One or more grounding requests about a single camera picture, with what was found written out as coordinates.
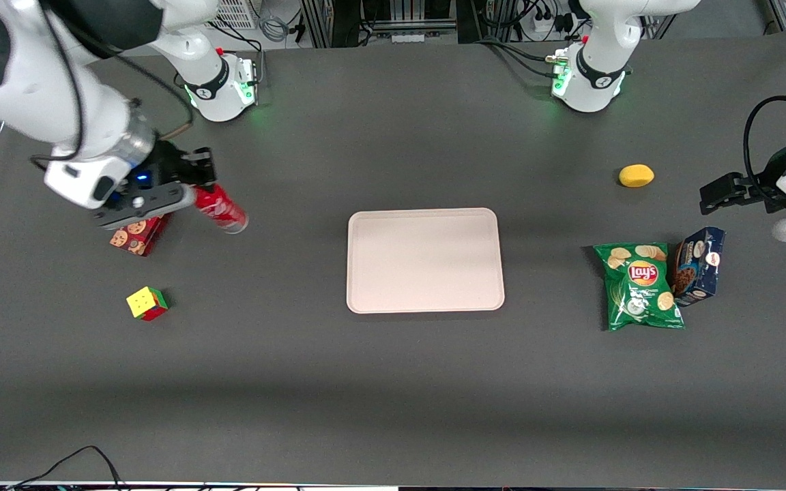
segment green chip bag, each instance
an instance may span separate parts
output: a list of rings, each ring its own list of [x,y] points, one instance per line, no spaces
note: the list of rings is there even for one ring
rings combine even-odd
[[[609,331],[627,324],[684,328],[665,279],[665,243],[603,243],[593,249],[605,264]]]

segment red cookie box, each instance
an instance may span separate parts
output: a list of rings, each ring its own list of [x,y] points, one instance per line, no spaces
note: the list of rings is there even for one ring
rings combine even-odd
[[[137,256],[147,256],[168,221],[169,215],[162,215],[121,227],[111,237],[111,245]]]

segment cookie package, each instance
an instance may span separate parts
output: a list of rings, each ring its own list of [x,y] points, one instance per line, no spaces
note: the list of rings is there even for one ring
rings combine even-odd
[[[681,307],[717,294],[718,267],[726,236],[727,233],[717,227],[705,227],[679,243],[673,293]]]
[[[113,234],[110,243],[137,256],[147,256],[168,221],[169,215],[162,215],[121,227]]]
[[[593,249],[605,264],[608,330],[627,324],[683,329],[667,280],[665,243],[604,243]]]

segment white cable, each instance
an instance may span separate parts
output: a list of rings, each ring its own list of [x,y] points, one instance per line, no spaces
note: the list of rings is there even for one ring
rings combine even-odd
[[[263,36],[265,36],[266,40],[272,41],[272,43],[280,43],[281,41],[287,40],[287,35],[290,34],[290,25],[284,22],[279,16],[269,15],[269,16],[259,16],[259,12],[257,12],[256,7],[253,6],[252,0],[248,0],[250,4],[250,9],[253,10],[253,13],[257,16],[257,23],[259,24],[259,31],[263,32]]]

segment rubik's cube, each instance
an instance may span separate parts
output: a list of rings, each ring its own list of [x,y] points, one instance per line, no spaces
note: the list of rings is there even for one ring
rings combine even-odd
[[[143,321],[152,321],[169,310],[166,299],[162,298],[162,292],[150,286],[129,295],[126,301],[134,317]]]

